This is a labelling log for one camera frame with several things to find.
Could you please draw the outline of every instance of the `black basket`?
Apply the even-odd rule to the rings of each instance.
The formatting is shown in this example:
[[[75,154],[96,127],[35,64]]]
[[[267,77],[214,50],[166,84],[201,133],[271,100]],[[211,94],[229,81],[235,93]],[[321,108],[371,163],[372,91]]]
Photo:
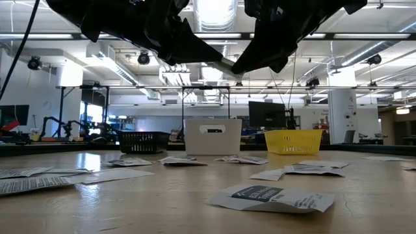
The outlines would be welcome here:
[[[118,131],[120,149],[123,153],[152,154],[166,151],[169,133],[163,132],[121,132]]]

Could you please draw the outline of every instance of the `black cable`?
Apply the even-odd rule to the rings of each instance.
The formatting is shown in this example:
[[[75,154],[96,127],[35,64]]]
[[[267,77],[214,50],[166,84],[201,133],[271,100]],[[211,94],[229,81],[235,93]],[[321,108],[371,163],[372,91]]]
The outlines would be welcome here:
[[[40,0],[36,0],[34,2],[32,14],[31,14],[31,18],[29,19],[29,23],[27,24],[27,29],[26,29],[26,32],[25,32],[25,36],[23,37],[23,39],[21,41],[21,44],[19,46],[19,49],[16,52],[16,55],[14,56],[14,60],[12,62],[12,65],[10,66],[10,69],[9,69],[9,71],[7,73],[7,76],[6,76],[5,83],[4,83],[4,85],[3,85],[2,89],[1,89],[0,101],[3,98],[3,95],[5,94],[5,91],[6,91],[6,88],[7,88],[7,84],[9,82],[10,78],[12,77],[12,73],[14,71],[14,68],[16,67],[16,64],[18,63],[19,57],[21,55],[21,52],[23,51],[23,48],[25,47],[25,44],[26,44],[26,41],[27,41],[27,38],[29,37],[29,33],[31,32],[32,25],[33,25],[33,21],[34,21],[34,17],[36,15],[36,12],[38,11],[39,3],[40,3]]]

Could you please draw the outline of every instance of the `yellow plastic basket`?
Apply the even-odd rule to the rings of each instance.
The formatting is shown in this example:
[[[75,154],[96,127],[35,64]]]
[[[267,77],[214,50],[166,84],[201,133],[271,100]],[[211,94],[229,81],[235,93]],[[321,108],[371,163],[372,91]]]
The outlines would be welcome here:
[[[322,130],[276,130],[265,133],[267,150],[280,155],[314,155]]]

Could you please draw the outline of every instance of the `table surface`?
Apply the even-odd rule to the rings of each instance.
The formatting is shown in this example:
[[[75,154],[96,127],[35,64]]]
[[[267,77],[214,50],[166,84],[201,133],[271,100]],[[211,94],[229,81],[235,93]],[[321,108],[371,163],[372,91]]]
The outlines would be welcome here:
[[[177,151],[139,157],[152,161],[184,154]],[[322,151],[316,156],[279,156],[259,151],[241,155],[268,157],[270,162],[257,166],[198,157],[209,165],[171,168],[155,163],[131,168],[155,173],[151,176],[1,197],[0,233],[416,232],[416,172],[401,169],[416,162],[371,161],[362,157],[377,155],[345,151]],[[100,161],[120,156],[131,157],[118,151],[3,157],[0,168],[99,170]],[[280,181],[248,179],[264,170],[320,159],[351,163],[341,170],[346,177],[285,175]],[[294,215],[207,205],[219,190],[238,184],[327,192],[335,194],[335,203],[325,213]]]

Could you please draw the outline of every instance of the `black monitor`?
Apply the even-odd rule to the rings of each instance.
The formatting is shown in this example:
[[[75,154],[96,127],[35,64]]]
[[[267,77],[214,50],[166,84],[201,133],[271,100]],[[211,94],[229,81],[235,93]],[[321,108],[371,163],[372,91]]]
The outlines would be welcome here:
[[[285,105],[249,101],[250,127],[287,127]]]
[[[0,106],[0,128],[19,120],[21,126],[27,125],[29,117],[29,105],[4,105]]]

